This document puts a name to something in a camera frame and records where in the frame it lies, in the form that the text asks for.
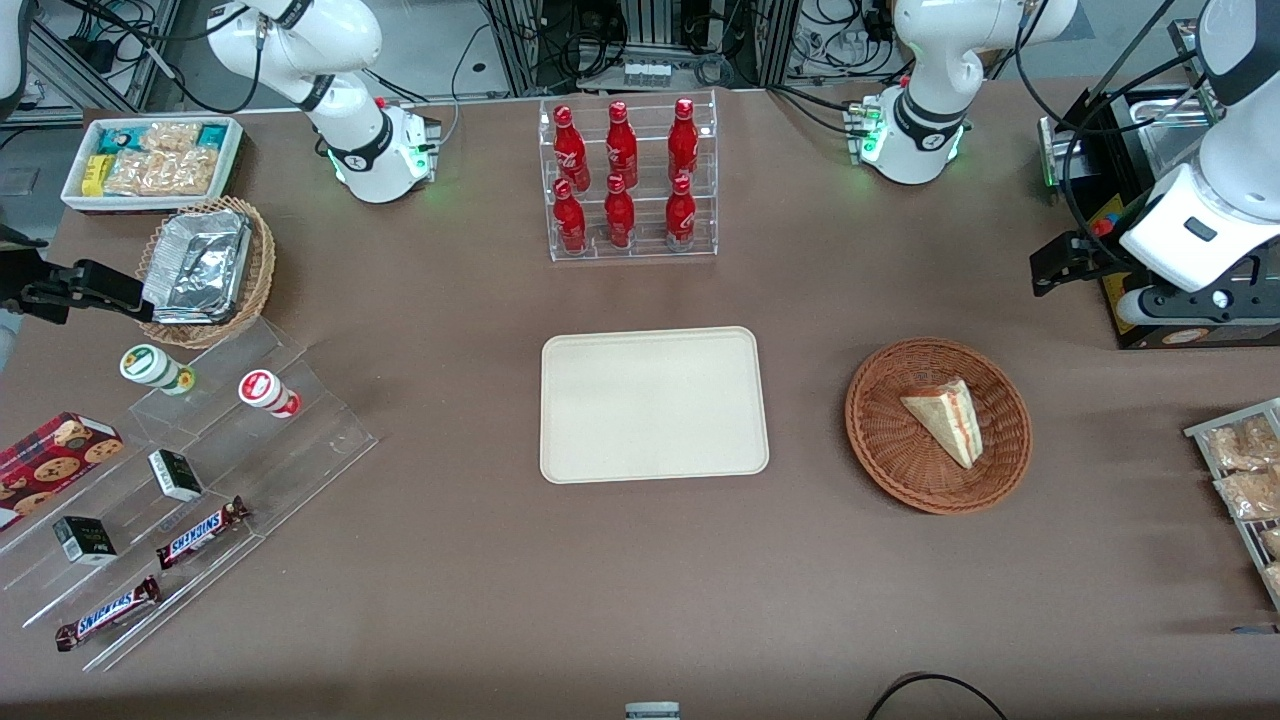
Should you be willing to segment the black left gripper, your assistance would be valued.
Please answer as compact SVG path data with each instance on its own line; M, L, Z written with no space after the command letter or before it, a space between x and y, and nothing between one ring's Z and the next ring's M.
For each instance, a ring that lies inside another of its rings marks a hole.
M1120 275L1125 291L1153 283L1152 272L1120 240L1124 231L1060 234L1042 247L1042 263L1030 261L1032 292L1044 297L1057 287L1074 282L1102 281Z

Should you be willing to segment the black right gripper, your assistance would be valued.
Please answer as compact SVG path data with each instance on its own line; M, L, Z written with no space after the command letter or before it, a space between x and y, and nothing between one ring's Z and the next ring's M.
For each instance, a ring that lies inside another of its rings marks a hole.
M72 307L118 313L151 322L154 306L142 299L145 286L108 265L82 259L73 268L49 263L45 240L1 225L1 305L15 315L29 315L65 325ZM70 297L70 287L76 292Z

